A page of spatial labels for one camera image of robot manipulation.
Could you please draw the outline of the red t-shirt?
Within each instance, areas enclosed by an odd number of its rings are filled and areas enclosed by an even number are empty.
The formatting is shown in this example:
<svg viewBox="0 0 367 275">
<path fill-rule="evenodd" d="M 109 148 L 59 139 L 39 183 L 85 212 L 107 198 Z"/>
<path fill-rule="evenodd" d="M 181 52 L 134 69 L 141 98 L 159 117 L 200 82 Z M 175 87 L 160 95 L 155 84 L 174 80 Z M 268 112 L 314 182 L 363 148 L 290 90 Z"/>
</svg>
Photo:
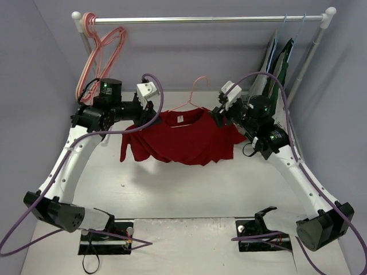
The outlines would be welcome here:
<svg viewBox="0 0 367 275">
<path fill-rule="evenodd" d="M 205 166 L 233 159 L 234 146 L 245 140 L 234 125 L 218 127 L 205 108 L 166 111 L 159 118 L 156 124 L 122 136 L 121 162 L 130 147 L 136 162 L 153 157 L 164 163 Z"/>
</svg>

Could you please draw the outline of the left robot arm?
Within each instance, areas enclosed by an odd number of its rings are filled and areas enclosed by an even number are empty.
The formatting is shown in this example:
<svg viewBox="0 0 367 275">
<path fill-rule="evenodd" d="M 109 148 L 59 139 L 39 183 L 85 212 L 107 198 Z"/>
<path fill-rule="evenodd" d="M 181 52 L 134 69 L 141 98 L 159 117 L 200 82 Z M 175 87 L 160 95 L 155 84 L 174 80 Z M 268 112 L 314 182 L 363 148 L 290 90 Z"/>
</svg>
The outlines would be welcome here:
<svg viewBox="0 0 367 275">
<path fill-rule="evenodd" d="M 111 127 L 130 120 L 135 131 L 158 121 L 160 111 L 154 110 L 153 97 L 163 96 L 157 79 L 148 81 L 148 74 L 137 84 L 133 100 L 122 100 L 122 82 L 112 78 L 96 80 L 99 92 L 92 104 L 81 104 L 71 117 L 72 126 L 65 146 L 47 179 L 36 192 L 27 192 L 24 204 L 40 221 L 67 232 L 94 230 L 101 240 L 112 238 L 114 215 L 96 208 L 74 204 L 79 179 L 95 148 L 113 132 Z"/>
</svg>

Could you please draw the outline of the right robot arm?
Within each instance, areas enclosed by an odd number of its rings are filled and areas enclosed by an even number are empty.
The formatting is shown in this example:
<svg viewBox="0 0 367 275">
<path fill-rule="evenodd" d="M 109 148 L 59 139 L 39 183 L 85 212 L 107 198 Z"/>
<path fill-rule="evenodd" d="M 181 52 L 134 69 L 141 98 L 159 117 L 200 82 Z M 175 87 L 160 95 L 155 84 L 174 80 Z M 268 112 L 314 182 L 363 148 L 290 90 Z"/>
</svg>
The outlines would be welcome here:
<svg viewBox="0 0 367 275">
<path fill-rule="evenodd" d="M 254 152 L 261 153 L 280 172 L 305 210 L 295 214 L 268 207 L 255 214 L 255 232 L 260 236 L 276 231 L 294 235 L 313 252 L 345 235 L 354 209 L 326 191 L 308 169 L 290 144 L 288 133 L 270 115 L 269 98 L 254 96 L 244 104 L 221 94 L 219 102 L 220 106 L 211 111 L 216 124 L 242 128 Z"/>
</svg>

